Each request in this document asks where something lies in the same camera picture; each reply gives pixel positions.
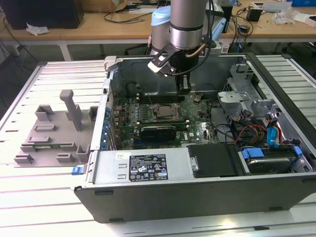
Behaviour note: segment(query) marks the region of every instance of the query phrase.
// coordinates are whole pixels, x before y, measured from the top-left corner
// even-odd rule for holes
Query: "power supply label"
[[[129,180],[167,180],[168,170],[165,154],[140,155],[129,157]]]

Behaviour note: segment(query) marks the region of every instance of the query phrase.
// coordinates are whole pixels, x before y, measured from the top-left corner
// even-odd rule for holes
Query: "black plastic cover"
[[[234,146],[218,143],[190,145],[188,149],[190,157],[195,157],[198,165],[195,178],[244,175]]]

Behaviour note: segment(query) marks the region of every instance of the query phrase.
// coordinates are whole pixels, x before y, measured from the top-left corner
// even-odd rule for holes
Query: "red wire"
[[[265,131],[267,132],[267,129],[266,129],[264,126],[252,124],[252,125],[247,125],[246,127],[244,127],[243,130],[240,132],[239,137],[245,132],[245,129],[246,129],[246,128],[252,127],[252,126],[260,127],[260,128],[262,128],[263,130],[265,130]]]

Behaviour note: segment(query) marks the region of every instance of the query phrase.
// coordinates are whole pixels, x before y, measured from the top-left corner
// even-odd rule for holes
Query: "circuit board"
[[[119,130],[118,149],[178,148],[187,144],[219,143],[209,121],[209,100],[194,101],[186,95],[181,103],[141,104],[137,99],[119,98],[114,112]],[[142,140],[142,129],[175,128],[175,138],[168,141]]]

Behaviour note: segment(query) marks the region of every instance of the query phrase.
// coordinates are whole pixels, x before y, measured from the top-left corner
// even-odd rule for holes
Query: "computer case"
[[[26,23],[74,29],[83,19],[81,0],[0,0],[0,5],[15,30],[25,29]]]

